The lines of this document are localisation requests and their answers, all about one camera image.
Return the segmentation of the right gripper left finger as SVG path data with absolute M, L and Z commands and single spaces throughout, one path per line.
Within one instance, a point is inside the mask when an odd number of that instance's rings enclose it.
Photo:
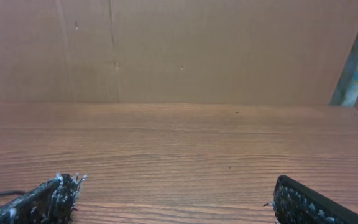
M 31 191 L 0 192 L 0 197 L 17 195 L 14 200 L 0 206 L 0 224 L 73 223 L 72 213 L 76 210 L 76 201 L 86 178 L 86 175 L 57 173 Z

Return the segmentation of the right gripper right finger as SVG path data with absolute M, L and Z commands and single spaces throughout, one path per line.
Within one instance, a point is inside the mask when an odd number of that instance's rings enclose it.
M 267 205 L 279 224 L 358 224 L 358 213 L 286 175 L 278 177 Z

